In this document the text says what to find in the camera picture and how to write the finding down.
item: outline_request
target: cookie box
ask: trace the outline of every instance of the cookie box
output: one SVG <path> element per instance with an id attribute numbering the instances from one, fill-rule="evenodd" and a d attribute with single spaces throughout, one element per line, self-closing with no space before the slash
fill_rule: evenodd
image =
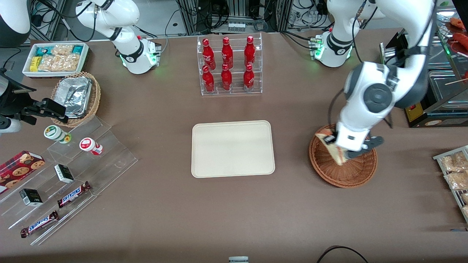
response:
<path id="1" fill-rule="evenodd" d="M 6 163 L 0 165 L 0 194 L 45 164 L 42 156 L 21 151 Z"/>
<path id="2" fill-rule="evenodd" d="M 31 71 L 30 66 L 31 66 L 31 63 L 33 62 L 33 57 L 37 55 L 37 50 L 40 48 L 49 47 L 49 46 L 53 46 L 56 44 L 83 46 L 76 70 L 75 71 L 62 71 L 62 72 L 33 72 Z M 28 58 L 26 59 L 26 63 L 24 64 L 23 74 L 30 78 L 56 78 L 56 77 L 68 76 L 74 73 L 80 73 L 85 64 L 86 56 L 88 54 L 88 49 L 89 49 L 88 45 L 86 45 L 83 42 L 54 42 L 54 43 L 34 44 L 31 46 L 31 50 L 29 51 Z"/>

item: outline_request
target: red bottle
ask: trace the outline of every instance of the red bottle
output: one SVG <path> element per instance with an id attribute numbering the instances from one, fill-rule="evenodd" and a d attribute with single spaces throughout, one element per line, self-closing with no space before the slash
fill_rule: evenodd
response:
<path id="1" fill-rule="evenodd" d="M 214 52 L 213 49 L 210 47 L 210 41 L 208 39 L 203 39 L 203 60 L 205 61 L 205 65 L 210 67 L 211 70 L 216 68 L 216 62 L 214 62 Z"/>
<path id="2" fill-rule="evenodd" d="M 250 92 L 254 89 L 254 77 L 255 74 L 252 71 L 252 64 L 248 64 L 245 67 L 244 72 L 244 90 L 245 92 Z"/>
<path id="3" fill-rule="evenodd" d="M 221 79 L 223 80 L 223 89 L 225 91 L 230 91 L 233 87 L 233 76 L 229 71 L 229 66 L 223 64 L 223 72 L 221 72 Z"/>
<path id="4" fill-rule="evenodd" d="M 254 46 L 254 37 L 248 36 L 247 37 L 247 45 L 244 49 L 244 64 L 253 64 L 255 62 L 255 46 Z"/>
<path id="5" fill-rule="evenodd" d="M 210 72 L 210 68 L 207 65 L 203 65 L 203 84 L 205 85 L 206 92 L 213 93 L 214 92 L 214 78 Z"/>
<path id="6" fill-rule="evenodd" d="M 233 68 L 234 66 L 234 57 L 233 57 L 233 48 L 229 44 L 229 38 L 223 38 L 223 50 L 221 50 L 221 54 L 223 56 L 223 63 L 227 64 L 229 69 Z"/>

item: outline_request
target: wicker basket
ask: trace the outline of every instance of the wicker basket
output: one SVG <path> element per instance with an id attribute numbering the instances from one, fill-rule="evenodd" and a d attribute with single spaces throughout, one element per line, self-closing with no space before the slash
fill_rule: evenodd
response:
<path id="1" fill-rule="evenodd" d="M 99 100 L 101 99 L 101 88 L 99 87 L 99 83 L 97 83 L 93 75 L 87 72 L 80 72 L 80 73 L 72 74 L 72 75 L 66 76 L 65 78 L 78 78 L 78 77 L 87 77 L 93 81 L 93 86 L 91 87 L 91 94 L 89 95 L 87 113 L 83 118 L 80 118 L 80 119 L 68 119 L 68 123 L 66 124 L 56 119 L 52 119 L 52 121 L 57 125 L 74 128 L 78 126 L 80 123 L 88 119 L 91 119 L 97 112 L 97 108 L 99 107 Z M 55 85 L 54 91 L 52 91 L 51 99 L 54 99 L 55 93 L 57 92 L 58 87 L 59 87 L 59 84 L 57 83 L 57 85 Z"/>
<path id="2" fill-rule="evenodd" d="M 333 129 L 327 125 L 320 129 Z M 342 188 L 358 187 L 368 182 L 377 169 L 377 152 L 370 152 L 348 160 L 339 166 L 327 148 L 316 137 L 310 141 L 309 158 L 316 172 L 327 182 Z"/>

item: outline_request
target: acrylic display rack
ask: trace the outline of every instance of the acrylic display rack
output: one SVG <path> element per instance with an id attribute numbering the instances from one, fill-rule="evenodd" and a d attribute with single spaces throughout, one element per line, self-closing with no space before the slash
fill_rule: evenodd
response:
<path id="1" fill-rule="evenodd" d="M 251 92 L 244 90 L 244 49 L 247 44 L 247 36 L 254 37 L 255 46 L 255 62 L 253 64 L 252 71 L 255 74 L 254 87 Z M 211 71 L 214 77 L 214 92 L 207 93 L 203 84 L 203 71 L 202 67 L 205 64 L 203 60 L 203 45 L 202 40 L 207 38 L 210 40 L 210 46 L 214 51 L 214 61 L 216 62 L 216 68 Z M 202 95 L 233 95 L 233 94 L 258 94 L 263 91 L 263 57 L 262 57 L 262 35 L 261 34 L 233 34 L 229 35 L 229 42 L 233 48 L 234 55 L 234 66 L 231 69 L 233 77 L 233 87 L 230 91 L 225 91 L 222 87 L 221 81 L 221 66 L 223 65 L 223 59 L 221 56 L 221 50 L 223 48 L 222 37 L 218 35 L 203 36 L 197 39 L 197 57 L 198 57 L 198 74 L 200 75 L 200 90 Z"/>
<path id="2" fill-rule="evenodd" d="M 137 162 L 137 158 L 114 136 L 110 126 L 94 117 L 70 131 L 72 141 L 68 144 L 55 142 L 42 157 L 46 164 L 37 172 L 17 183 L 12 189 L 0 195 L 2 226 L 18 233 L 57 210 L 59 221 L 48 224 L 24 240 L 31 245 L 40 245 L 61 228 L 74 215 L 91 203 L 121 174 Z M 103 146 L 103 153 L 93 155 L 80 150 L 79 143 L 85 137 L 93 138 Z M 63 164 L 70 168 L 73 183 L 63 183 L 55 174 L 54 166 Z M 74 189 L 88 181 L 92 189 L 80 195 L 73 202 L 59 208 L 60 200 Z M 43 201 L 38 207 L 26 206 L 19 191 L 23 188 L 36 189 Z"/>

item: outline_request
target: brown table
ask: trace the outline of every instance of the brown table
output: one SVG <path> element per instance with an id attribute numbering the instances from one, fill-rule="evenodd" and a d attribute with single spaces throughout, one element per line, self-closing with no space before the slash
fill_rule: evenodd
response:
<path id="1" fill-rule="evenodd" d="M 377 60 L 379 42 L 395 32 L 360 32 L 362 59 Z M 263 34 L 263 43 L 262 95 L 207 98 L 199 91 L 195 37 L 170 39 L 161 66 L 144 75 L 129 73 L 111 42 L 90 42 L 87 71 L 102 89 L 98 116 L 140 161 L 38 247 L 0 227 L 0 261 L 222 263 L 246 255 L 252 263 L 309 263 L 345 245 L 370 262 L 466 262 L 468 233 L 449 232 L 465 227 L 463 217 L 431 157 L 466 145 L 467 129 L 410 129 L 395 109 L 393 130 L 384 123 L 373 129 L 386 140 L 374 178 L 357 189 L 333 187 L 314 172 L 307 147 L 358 61 L 327 68 L 280 34 Z M 36 99 L 56 82 L 23 81 L 38 89 Z M 341 97 L 334 116 L 343 105 Z M 271 123 L 276 171 L 194 178 L 192 127 L 246 120 Z M 42 118 L 1 136 L 0 161 L 23 149 L 43 152 L 50 123 Z M 323 262 L 359 258 L 335 250 Z"/>

